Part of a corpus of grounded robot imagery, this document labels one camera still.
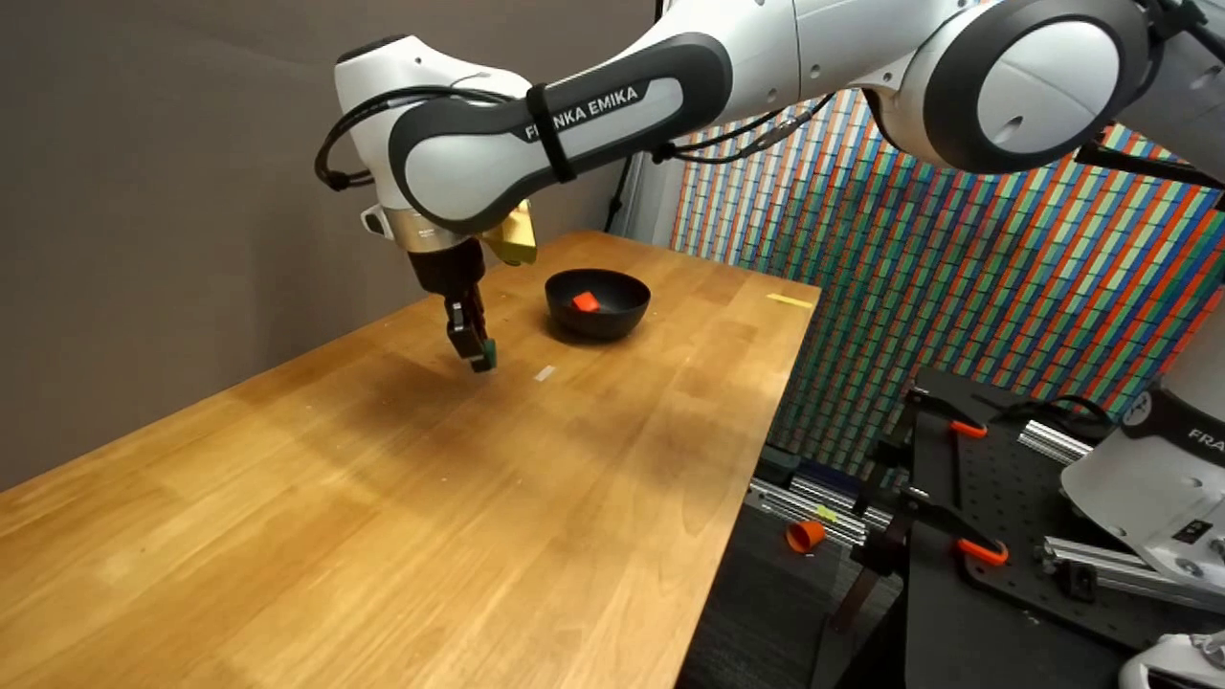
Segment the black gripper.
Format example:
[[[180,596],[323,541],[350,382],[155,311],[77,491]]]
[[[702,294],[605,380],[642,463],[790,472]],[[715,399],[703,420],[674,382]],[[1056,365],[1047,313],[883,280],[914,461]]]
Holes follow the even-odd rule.
[[[447,336],[465,359],[488,357],[488,325],[479,280],[488,277],[483,249],[474,240],[461,240],[446,254],[412,254],[409,255],[419,285],[428,294],[446,300]]]

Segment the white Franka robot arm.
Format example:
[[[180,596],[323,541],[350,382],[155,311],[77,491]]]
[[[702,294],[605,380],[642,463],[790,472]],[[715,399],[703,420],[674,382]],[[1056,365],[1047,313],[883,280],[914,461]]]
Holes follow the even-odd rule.
[[[841,87],[929,165],[1024,172],[1123,123],[1220,184],[1220,40],[1225,0],[674,0],[615,56],[531,83],[400,33],[335,66],[331,139],[361,165],[318,181],[377,190],[453,350],[490,365],[479,237],[549,184]]]

